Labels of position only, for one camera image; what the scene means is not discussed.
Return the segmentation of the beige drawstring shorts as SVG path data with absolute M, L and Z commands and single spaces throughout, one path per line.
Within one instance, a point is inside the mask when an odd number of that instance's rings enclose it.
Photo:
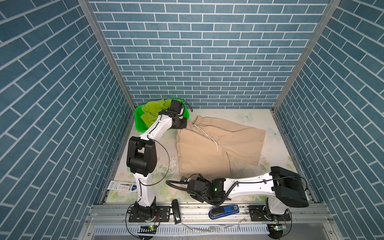
M 177 131 L 179 174 L 202 174 L 205 179 L 235 178 L 231 167 L 245 170 L 240 178 L 252 174 L 261 157 L 266 132 L 228 120 L 198 116 Z

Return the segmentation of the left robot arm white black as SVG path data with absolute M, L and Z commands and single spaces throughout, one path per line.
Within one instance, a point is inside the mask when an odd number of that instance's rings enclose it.
M 144 221 L 156 214 L 156 197 L 152 190 L 155 185 L 151 173 L 157 165 L 156 144 L 169 129 L 184 129 L 189 118 L 186 101 L 173 98 L 150 102 L 135 110 L 135 119 L 147 127 L 138 137 L 128 141 L 127 167 L 134 174 L 138 187 L 138 198 L 132 211 Z

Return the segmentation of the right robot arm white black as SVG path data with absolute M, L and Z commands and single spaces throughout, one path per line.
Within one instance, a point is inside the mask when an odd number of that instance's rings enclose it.
M 306 208 L 309 202 L 303 177 L 282 167 L 271 167 L 269 173 L 243 179 L 219 178 L 212 181 L 202 176 L 196 179 L 181 178 L 181 184 L 192 198 L 213 206 L 220 206 L 242 196 L 265 196 L 266 211 L 283 215 L 288 208 Z

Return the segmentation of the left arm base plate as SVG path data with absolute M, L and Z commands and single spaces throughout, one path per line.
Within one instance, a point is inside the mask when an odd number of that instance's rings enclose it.
M 127 218 L 130 223 L 152 222 L 155 219 L 161 223 L 167 223 L 170 215 L 170 206 L 143 207 L 135 204 L 130 209 Z

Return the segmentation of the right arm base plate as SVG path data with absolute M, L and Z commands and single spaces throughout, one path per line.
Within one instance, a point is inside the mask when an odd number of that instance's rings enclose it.
M 285 211 L 283 215 L 272 214 L 266 205 L 251 205 L 249 206 L 249 214 L 252 222 L 280 222 L 280 221 L 290 221 L 291 214 L 289 209 Z

